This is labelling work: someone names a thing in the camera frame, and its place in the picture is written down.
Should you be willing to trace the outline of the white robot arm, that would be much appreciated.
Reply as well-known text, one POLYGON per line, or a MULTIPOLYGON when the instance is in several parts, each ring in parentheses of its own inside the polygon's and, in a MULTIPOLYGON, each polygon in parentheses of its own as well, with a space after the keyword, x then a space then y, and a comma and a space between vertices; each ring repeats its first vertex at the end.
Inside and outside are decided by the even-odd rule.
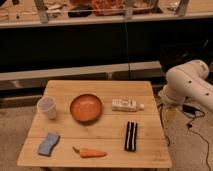
POLYGON ((202 60, 192 60, 170 68, 166 73, 161 101, 166 106, 182 105, 189 97, 213 112, 213 85, 205 81, 209 67, 202 60))

